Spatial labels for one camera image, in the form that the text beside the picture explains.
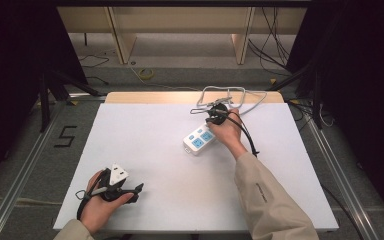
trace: white table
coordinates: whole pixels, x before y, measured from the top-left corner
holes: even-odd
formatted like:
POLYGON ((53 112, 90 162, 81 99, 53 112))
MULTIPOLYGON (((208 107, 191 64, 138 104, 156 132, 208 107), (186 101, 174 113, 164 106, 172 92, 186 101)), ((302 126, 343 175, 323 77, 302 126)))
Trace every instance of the white table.
MULTIPOLYGON (((250 106, 244 105, 241 111, 250 106)), ((75 193, 86 187, 90 177, 118 163, 130 174, 124 187, 145 185, 138 202, 119 208, 103 230, 247 231, 233 181, 235 161, 229 151, 218 142, 198 156, 183 149, 182 139, 207 117, 189 114, 192 108, 195 104, 102 104, 54 228, 59 230, 75 218, 80 203, 75 193)), ((242 118, 261 152, 259 159, 309 215, 316 230, 336 230, 338 225, 288 106, 260 104, 242 118)), ((245 137, 242 141, 249 148, 245 137)))

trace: socket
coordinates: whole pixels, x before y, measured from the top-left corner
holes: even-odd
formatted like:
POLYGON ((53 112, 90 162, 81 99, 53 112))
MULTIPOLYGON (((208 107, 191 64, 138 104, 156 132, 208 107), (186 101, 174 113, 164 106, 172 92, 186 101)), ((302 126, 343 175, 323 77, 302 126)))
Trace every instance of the socket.
POLYGON ((214 134, 204 123, 199 126, 195 131, 191 132, 183 138, 183 146, 187 153, 198 155, 206 146, 216 139, 214 134))

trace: beige sleeve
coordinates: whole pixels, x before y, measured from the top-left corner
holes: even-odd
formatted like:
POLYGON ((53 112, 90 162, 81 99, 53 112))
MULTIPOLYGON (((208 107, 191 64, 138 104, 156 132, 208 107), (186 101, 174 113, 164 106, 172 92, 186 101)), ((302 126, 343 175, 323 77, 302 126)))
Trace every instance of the beige sleeve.
POLYGON ((93 240, 87 228, 76 219, 70 220, 54 240, 93 240))
POLYGON ((235 182, 252 239, 318 239, 307 214, 251 153, 237 159, 235 182))

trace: person's arm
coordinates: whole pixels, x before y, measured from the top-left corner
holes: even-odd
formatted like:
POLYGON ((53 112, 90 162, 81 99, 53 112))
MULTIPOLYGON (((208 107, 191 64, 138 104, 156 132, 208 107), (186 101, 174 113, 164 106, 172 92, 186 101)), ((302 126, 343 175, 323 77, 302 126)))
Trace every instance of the person's arm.
MULTIPOLYGON (((236 109, 233 120, 241 123, 236 109)), ((241 130, 226 120, 222 125, 208 123, 217 139, 236 160, 235 183, 242 210, 254 240, 318 239, 311 220, 289 196, 273 174, 240 141, 241 130)))
MULTIPOLYGON (((101 171, 89 180, 87 191, 93 186, 101 171)), ((99 195, 92 197, 83 209, 80 221, 72 219, 57 234, 54 240, 93 240, 92 235, 103 227, 112 213, 133 197, 133 193, 126 193, 112 202, 107 202, 99 195)))

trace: white power strip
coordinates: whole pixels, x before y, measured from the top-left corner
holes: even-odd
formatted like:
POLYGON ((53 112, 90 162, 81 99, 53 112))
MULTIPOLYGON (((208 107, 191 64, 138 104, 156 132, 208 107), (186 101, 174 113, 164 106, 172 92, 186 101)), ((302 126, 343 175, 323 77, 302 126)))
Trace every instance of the white power strip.
POLYGON ((183 146, 187 153, 198 155, 208 144, 216 139, 207 124, 202 124, 195 131, 183 138, 183 146))

